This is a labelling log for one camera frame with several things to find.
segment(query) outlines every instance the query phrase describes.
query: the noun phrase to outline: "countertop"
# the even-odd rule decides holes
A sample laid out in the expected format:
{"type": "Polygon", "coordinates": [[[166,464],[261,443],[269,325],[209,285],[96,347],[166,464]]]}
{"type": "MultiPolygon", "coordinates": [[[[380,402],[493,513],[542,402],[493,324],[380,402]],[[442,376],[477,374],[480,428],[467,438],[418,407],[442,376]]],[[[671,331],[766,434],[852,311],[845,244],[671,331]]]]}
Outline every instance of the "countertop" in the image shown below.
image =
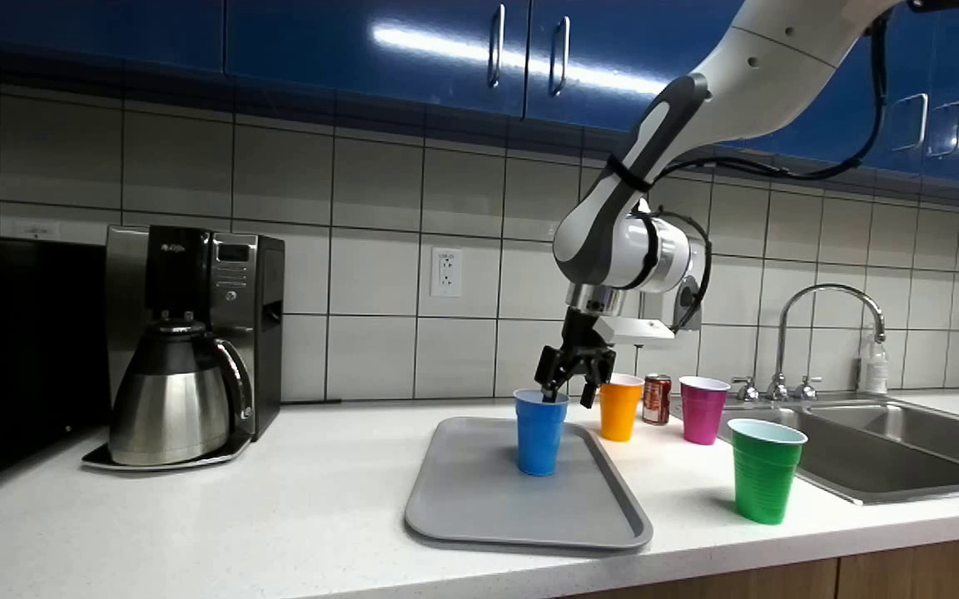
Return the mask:
{"type": "MultiPolygon", "coordinates": [[[[906,400],[959,412],[959,394],[906,400]]],[[[562,597],[959,538],[959,497],[852,507],[806,479],[782,525],[755,525],[725,443],[641,422],[604,443],[653,522],[641,554],[427,545],[404,508],[451,417],[513,407],[287,407],[237,464],[166,476],[90,474],[102,434],[68,443],[0,476],[0,597],[562,597]]]]}

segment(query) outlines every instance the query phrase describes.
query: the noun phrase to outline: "white tile wall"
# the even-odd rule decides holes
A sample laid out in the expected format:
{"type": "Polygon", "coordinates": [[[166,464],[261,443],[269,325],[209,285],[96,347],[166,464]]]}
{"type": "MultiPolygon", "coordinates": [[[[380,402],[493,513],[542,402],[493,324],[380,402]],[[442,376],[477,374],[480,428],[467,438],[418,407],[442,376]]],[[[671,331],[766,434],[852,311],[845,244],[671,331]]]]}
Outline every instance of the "white tile wall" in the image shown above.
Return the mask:
{"type": "MultiPolygon", "coordinates": [[[[569,289],[551,235],[601,169],[506,147],[0,91],[0,235],[102,244],[120,222],[189,222],[287,239],[291,400],[531,385],[541,351],[559,342],[569,289]],[[458,298],[432,292],[438,248],[462,259],[458,298]]],[[[766,385],[787,301],[844,281],[885,314],[892,385],[959,385],[959,210],[697,174],[664,179],[653,204],[709,227],[716,278],[697,334],[617,347],[617,371],[766,385]]],[[[787,380],[849,388],[869,334],[844,292],[801,301],[787,380]]]]}

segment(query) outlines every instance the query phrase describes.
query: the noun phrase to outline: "pink cup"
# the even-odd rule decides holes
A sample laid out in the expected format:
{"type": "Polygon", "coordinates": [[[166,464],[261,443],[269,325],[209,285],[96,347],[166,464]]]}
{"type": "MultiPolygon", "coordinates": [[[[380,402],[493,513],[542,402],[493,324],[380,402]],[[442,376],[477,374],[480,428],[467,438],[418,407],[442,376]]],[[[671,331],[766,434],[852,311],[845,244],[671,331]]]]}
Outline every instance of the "pink cup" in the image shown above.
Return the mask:
{"type": "Polygon", "coordinates": [[[709,376],[679,376],[683,395],[683,438],[697,447],[714,447],[724,422],[731,384],[709,376]]]}

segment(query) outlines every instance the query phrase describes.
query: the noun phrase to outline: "carafe handle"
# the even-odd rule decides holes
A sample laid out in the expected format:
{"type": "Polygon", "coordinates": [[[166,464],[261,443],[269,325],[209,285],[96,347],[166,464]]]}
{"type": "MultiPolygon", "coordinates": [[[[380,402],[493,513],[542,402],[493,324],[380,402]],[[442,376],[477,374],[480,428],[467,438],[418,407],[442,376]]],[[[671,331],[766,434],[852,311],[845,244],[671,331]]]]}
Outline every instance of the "carafe handle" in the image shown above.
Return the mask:
{"type": "Polygon", "coordinates": [[[233,412],[233,420],[231,420],[231,438],[233,443],[247,443],[250,438],[250,428],[252,428],[252,385],[250,385],[250,376],[247,376],[247,371],[243,371],[243,359],[241,359],[241,354],[227,342],[227,341],[220,341],[220,335],[212,335],[212,347],[216,347],[216,354],[220,354],[220,359],[223,359],[223,385],[227,385],[227,394],[231,394],[231,412],[233,412]]]}

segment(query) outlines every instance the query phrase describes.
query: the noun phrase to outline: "plastic cup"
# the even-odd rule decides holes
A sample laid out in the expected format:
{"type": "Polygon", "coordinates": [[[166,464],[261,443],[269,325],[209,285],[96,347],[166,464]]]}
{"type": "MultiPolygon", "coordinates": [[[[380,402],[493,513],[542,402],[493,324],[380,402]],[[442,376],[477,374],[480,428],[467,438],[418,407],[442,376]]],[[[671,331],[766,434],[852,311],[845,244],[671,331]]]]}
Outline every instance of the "plastic cup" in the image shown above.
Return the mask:
{"type": "Polygon", "coordinates": [[[731,428],[736,443],[736,513],[752,522],[782,522],[810,435],[766,420],[734,420],[731,428]]]}
{"type": "Polygon", "coordinates": [[[709,376],[679,376],[683,395],[683,438],[697,447],[714,447],[724,422],[731,384],[709,376]]]}
{"type": "Polygon", "coordinates": [[[601,385],[601,435],[613,443],[632,438],[641,402],[642,380],[613,374],[609,384],[601,385]]]}
{"type": "Polygon", "coordinates": [[[542,402],[541,388],[515,388],[515,466],[526,476],[554,476],[559,435],[568,422],[568,400],[542,402]]]}

